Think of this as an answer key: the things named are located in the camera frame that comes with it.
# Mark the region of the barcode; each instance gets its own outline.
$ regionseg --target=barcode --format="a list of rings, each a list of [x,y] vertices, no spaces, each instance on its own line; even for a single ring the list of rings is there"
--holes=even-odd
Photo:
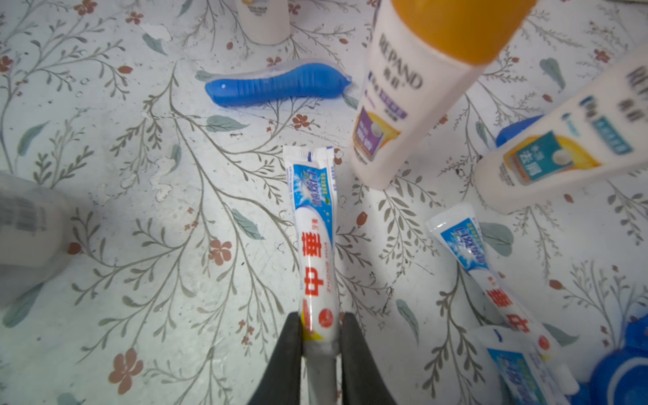
[[[16,229],[19,231],[36,232],[36,206],[26,198],[16,197],[18,220]]]
[[[0,196],[0,226],[14,226],[18,231],[36,232],[36,206],[26,198]]]

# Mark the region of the blue plastic object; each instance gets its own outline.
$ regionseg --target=blue plastic object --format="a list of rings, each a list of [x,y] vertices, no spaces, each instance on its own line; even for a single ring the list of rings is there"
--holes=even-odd
[[[520,122],[516,122],[514,124],[507,126],[506,128],[500,131],[499,135],[497,135],[497,139],[495,139],[495,145],[499,148],[500,146],[504,145],[506,142],[513,139],[517,134],[529,128],[534,122],[536,122],[537,120],[543,117],[544,115],[538,115],[537,117],[527,118],[526,120],[522,120]]]
[[[598,363],[589,387],[572,397],[572,405],[647,405],[647,333],[648,316],[629,324],[625,347]]]
[[[288,97],[335,98],[351,84],[351,76],[323,62],[297,61],[246,75],[223,76],[205,85],[223,107],[249,106]]]

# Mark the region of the white toothpaste tube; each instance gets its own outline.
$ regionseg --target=white toothpaste tube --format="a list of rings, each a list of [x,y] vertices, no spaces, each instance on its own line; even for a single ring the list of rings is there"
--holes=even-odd
[[[488,350],[515,402],[521,405],[569,405],[538,352],[521,332],[486,326],[470,335]]]
[[[558,341],[510,293],[499,275],[490,269],[481,240],[480,223],[475,218],[472,206],[467,202],[459,203],[431,218],[425,225],[429,232],[455,255],[504,320],[534,343],[561,391],[566,395],[577,393],[578,382],[567,365],[561,361],[562,349]]]
[[[303,352],[313,405],[333,405],[340,351],[340,299],[335,278],[333,231],[338,206],[332,147],[284,146],[290,203],[295,213]]]

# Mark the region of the table surface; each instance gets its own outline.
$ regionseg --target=table surface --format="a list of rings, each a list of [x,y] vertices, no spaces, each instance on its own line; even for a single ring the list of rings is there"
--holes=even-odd
[[[16,304],[20,317],[1,310],[0,402],[245,404],[298,309],[290,144],[339,148],[342,307],[398,403],[502,403],[467,332],[501,319],[422,228],[461,200],[577,378],[623,345],[648,302],[646,173],[502,216],[480,203],[472,170],[503,126],[551,110],[635,47],[648,8],[542,0],[392,185],[371,191],[345,154],[375,5],[292,2],[292,35],[276,46],[251,43],[226,0],[0,6],[0,170],[66,194],[82,247]],[[344,97],[228,109],[203,90],[211,73],[310,57],[353,75]]]

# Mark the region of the blue bottle cap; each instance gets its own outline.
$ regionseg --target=blue bottle cap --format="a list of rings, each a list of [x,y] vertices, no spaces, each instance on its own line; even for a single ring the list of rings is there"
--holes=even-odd
[[[648,316],[628,325],[626,346],[610,353],[590,381],[592,405],[648,404]]]
[[[537,117],[527,118],[526,120],[522,120],[520,122],[516,122],[514,124],[507,126],[506,128],[500,131],[499,135],[497,135],[497,139],[495,139],[495,145],[499,148],[500,146],[508,142],[510,139],[513,139],[517,134],[529,128],[534,122],[536,122],[537,120],[543,117],[544,115],[538,115]]]

